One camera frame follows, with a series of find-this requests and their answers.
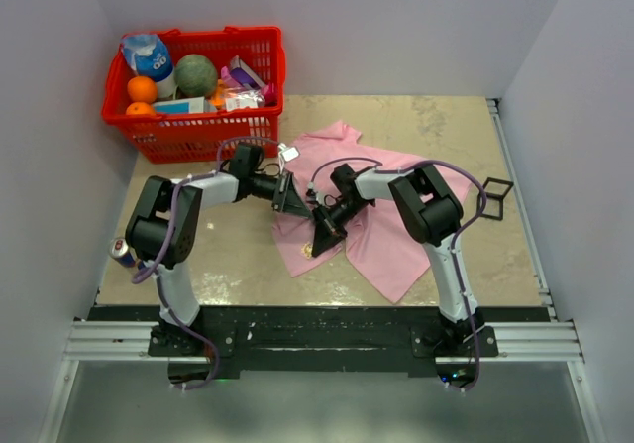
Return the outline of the gold rhinestone brooch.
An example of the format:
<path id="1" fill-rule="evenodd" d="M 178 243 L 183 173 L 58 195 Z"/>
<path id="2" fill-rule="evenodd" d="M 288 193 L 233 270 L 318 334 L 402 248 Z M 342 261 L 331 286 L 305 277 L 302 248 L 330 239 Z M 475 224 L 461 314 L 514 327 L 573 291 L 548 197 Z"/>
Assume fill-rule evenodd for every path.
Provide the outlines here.
<path id="1" fill-rule="evenodd" d="M 304 257 L 306 259 L 312 259 L 313 258 L 313 250 L 312 250 L 312 245 L 310 243 L 305 244 L 302 249 L 302 254 L 304 255 Z"/>

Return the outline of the pink garment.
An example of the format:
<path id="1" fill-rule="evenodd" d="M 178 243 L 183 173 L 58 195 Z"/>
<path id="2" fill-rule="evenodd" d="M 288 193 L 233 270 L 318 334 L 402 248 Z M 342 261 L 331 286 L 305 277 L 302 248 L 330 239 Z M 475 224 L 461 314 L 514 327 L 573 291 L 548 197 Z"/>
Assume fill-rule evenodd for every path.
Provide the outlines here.
<path id="1" fill-rule="evenodd" d="M 360 131 L 342 121 L 298 136 L 292 146 L 300 156 L 287 166 L 294 174 L 298 192 L 304 195 L 314 171 L 334 159 L 349 158 L 354 170 L 367 166 L 369 159 L 381 162 L 384 169 L 406 168 L 421 160 L 411 154 L 362 145 L 361 136 Z M 292 277 L 319 267 L 345 250 L 351 265 L 387 300 L 396 303 L 430 268 L 422 246 L 410 238 L 391 201 L 379 200 L 375 207 L 367 207 L 346 225 L 346 231 L 345 242 L 317 258 L 306 259 L 301 249 L 312 243 L 312 223 L 278 214 L 272 225 L 272 236 Z"/>

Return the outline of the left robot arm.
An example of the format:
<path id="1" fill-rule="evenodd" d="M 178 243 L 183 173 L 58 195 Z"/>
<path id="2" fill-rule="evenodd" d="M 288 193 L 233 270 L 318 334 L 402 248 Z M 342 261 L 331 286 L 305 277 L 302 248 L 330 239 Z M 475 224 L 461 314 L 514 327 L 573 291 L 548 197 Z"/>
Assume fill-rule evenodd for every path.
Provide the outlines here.
<path id="1" fill-rule="evenodd" d="M 193 324 L 200 306 L 186 263 L 200 212 L 253 196 L 268 201 L 275 213 L 311 217 L 293 174 L 282 169 L 268 175 L 261 171 L 263 160 L 263 147 L 240 142 L 216 170 L 176 180 L 152 175 L 128 221 L 125 241 L 142 263 L 132 283 L 155 282 L 160 318 L 175 326 L 169 342 L 183 356 L 198 354 L 205 344 L 205 332 Z"/>

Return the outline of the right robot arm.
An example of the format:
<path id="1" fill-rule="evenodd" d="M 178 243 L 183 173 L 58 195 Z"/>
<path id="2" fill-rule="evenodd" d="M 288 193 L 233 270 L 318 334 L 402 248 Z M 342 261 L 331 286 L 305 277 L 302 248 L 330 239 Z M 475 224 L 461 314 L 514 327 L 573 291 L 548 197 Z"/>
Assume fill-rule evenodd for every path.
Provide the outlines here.
<path id="1" fill-rule="evenodd" d="M 477 188 L 476 212 L 467 222 L 462 221 L 462 203 L 438 166 L 456 172 Z M 468 280 L 461 235 L 483 215 L 487 202 L 484 186 L 465 170 L 439 160 L 397 170 L 370 166 L 354 171 L 342 164 L 335 167 L 330 179 L 340 195 L 333 204 L 321 203 L 312 211 L 315 230 L 311 256 L 316 258 L 341 243 L 347 237 L 345 225 L 367 206 L 377 200 L 392 201 L 408 235 L 422 245 L 430 261 L 445 327 L 442 346 L 452 356 L 464 356 L 476 345 L 476 333 L 484 321 Z"/>

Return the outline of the red plastic shopping basket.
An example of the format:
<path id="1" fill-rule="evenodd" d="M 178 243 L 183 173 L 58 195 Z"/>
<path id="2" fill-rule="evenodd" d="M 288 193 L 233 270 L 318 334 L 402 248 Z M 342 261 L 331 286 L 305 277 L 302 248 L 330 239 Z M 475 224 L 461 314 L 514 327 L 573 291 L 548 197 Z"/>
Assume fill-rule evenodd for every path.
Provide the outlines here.
<path id="1" fill-rule="evenodd" d="M 101 116 L 155 164 L 221 160 L 242 140 L 271 157 L 284 80 L 278 27 L 127 34 Z"/>

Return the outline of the pink white snack packet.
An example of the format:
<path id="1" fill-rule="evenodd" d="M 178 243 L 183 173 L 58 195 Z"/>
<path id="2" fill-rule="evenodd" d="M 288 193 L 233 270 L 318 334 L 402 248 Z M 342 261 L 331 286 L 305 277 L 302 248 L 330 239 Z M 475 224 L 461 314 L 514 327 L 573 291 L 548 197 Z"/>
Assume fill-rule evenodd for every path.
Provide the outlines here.
<path id="1" fill-rule="evenodd" d="M 264 88 L 225 88 L 220 92 L 218 109 L 231 112 L 244 109 L 260 109 L 274 106 L 278 93 L 274 85 Z"/>

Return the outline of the white blue carton box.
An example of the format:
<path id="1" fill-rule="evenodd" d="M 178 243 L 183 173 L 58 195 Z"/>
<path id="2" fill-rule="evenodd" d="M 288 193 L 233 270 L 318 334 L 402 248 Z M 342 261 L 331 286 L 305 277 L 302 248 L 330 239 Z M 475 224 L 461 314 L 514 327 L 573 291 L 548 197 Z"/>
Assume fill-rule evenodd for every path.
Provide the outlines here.
<path id="1" fill-rule="evenodd" d="M 152 104 L 156 113 L 167 115 L 206 114 L 215 112 L 215 107 L 204 97 L 158 101 Z"/>

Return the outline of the purple white box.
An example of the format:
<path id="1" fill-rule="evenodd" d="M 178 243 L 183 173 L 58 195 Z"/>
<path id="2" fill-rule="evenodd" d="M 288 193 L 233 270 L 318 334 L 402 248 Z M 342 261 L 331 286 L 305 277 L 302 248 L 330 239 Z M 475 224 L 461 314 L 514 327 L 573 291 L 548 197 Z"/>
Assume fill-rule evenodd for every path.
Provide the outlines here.
<path id="1" fill-rule="evenodd" d="M 229 64 L 221 68 L 220 76 L 226 86 L 262 89 L 266 83 L 238 55 L 231 58 Z"/>

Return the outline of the green melon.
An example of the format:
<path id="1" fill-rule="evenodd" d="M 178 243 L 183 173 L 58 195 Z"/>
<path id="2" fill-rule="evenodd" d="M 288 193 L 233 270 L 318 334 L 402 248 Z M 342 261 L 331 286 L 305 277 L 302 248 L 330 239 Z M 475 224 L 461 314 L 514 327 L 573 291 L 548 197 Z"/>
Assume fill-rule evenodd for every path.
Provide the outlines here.
<path id="1" fill-rule="evenodd" d="M 174 75 L 178 89 L 187 97 L 209 97 L 217 88 L 217 68 L 204 55 L 184 56 L 176 64 Z"/>

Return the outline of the energy drink can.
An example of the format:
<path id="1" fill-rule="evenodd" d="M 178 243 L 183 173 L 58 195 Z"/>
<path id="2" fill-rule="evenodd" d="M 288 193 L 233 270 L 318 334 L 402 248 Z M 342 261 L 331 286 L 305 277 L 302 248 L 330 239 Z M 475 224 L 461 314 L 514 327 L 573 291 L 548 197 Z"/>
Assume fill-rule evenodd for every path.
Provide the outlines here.
<path id="1" fill-rule="evenodd" d="M 124 237 L 114 238 L 108 248 L 109 256 L 126 270 L 140 270 L 144 264 L 133 253 Z"/>

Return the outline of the orange fruit lower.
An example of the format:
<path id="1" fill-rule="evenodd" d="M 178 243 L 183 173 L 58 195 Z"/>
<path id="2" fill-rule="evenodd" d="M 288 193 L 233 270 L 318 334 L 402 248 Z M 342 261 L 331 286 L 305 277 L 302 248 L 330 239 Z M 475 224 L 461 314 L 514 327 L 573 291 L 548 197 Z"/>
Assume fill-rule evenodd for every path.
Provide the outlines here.
<path id="1" fill-rule="evenodd" d="M 155 116 L 156 111 L 153 106 L 145 102 L 133 102 L 125 111 L 128 116 Z"/>

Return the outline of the orange fruit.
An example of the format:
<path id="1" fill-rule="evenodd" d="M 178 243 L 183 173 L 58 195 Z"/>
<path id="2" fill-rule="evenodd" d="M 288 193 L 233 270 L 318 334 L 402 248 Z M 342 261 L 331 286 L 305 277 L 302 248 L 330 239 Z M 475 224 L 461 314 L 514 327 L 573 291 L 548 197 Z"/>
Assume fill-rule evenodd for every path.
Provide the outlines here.
<path id="1" fill-rule="evenodd" d="M 125 111 L 128 116 L 155 116 L 156 111 L 153 106 L 145 102 L 133 102 Z"/>
<path id="2" fill-rule="evenodd" d="M 158 99 L 158 88 L 147 76 L 135 76 L 127 83 L 127 92 L 132 102 L 152 104 Z"/>

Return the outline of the orange fruit upper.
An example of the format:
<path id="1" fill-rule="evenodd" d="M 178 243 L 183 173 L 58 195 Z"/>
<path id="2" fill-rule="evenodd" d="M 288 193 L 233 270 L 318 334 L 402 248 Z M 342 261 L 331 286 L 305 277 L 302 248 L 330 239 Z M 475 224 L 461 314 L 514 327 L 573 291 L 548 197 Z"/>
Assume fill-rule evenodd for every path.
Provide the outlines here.
<path id="1" fill-rule="evenodd" d="M 158 99 L 158 88 L 147 76 L 135 76 L 127 83 L 127 92 L 132 102 L 152 104 Z"/>

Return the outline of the small black stand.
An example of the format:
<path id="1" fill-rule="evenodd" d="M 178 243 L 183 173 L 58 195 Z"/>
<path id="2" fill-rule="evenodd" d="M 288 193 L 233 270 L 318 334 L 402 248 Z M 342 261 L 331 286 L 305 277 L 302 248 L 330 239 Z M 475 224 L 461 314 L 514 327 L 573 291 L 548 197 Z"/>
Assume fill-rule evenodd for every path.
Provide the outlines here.
<path id="1" fill-rule="evenodd" d="M 489 176 L 484 184 L 486 204 L 480 216 L 484 219 L 501 222 L 504 219 L 505 199 L 514 187 L 511 180 Z"/>

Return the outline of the blue white plastic bag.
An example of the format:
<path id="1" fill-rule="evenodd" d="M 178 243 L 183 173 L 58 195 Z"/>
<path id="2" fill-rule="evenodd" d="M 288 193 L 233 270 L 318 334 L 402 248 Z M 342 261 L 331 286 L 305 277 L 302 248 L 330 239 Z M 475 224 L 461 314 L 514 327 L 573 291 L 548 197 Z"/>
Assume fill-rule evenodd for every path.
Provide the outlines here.
<path id="1" fill-rule="evenodd" d="M 124 36 L 120 50 L 136 76 L 146 76 L 155 83 L 159 99 L 173 96 L 176 91 L 174 64 L 166 44 L 157 34 Z"/>

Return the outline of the black metal base frame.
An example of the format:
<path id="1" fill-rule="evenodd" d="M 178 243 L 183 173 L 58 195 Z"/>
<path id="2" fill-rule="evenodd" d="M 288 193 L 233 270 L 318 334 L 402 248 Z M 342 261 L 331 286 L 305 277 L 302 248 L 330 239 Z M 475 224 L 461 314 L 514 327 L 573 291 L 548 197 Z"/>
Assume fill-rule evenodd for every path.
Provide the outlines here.
<path id="1" fill-rule="evenodd" d="M 432 307 L 204 306 L 183 330 L 155 306 L 112 305 L 82 324 L 112 344 L 140 342 L 182 389 L 243 372 L 401 373 L 462 388 L 501 356 L 504 331 L 525 341 L 550 322 L 542 307 L 485 307 L 474 325 L 453 326 Z"/>

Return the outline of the aluminium rail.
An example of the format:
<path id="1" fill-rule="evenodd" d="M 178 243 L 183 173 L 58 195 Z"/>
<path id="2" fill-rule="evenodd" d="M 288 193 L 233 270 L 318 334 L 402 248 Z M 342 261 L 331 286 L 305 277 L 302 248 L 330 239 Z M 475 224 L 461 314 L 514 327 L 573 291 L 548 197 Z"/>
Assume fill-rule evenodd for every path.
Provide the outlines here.
<path id="1" fill-rule="evenodd" d="M 72 325 L 63 357 L 72 361 L 157 360 L 175 363 L 204 362 L 200 354 L 185 355 L 172 346 L 163 348 L 151 338 L 153 322 L 80 321 Z M 338 328 L 319 321 L 307 324 L 236 322 L 221 328 L 211 339 L 222 358 L 262 351 L 266 357 L 293 357 L 331 353 L 401 352 L 407 358 L 436 358 L 441 362 L 472 361 L 476 350 L 466 344 L 455 351 L 426 344 L 422 329 L 413 325 L 361 325 Z M 581 362 L 583 353 L 571 322 L 494 322 L 480 333 L 480 356 L 487 361 Z"/>

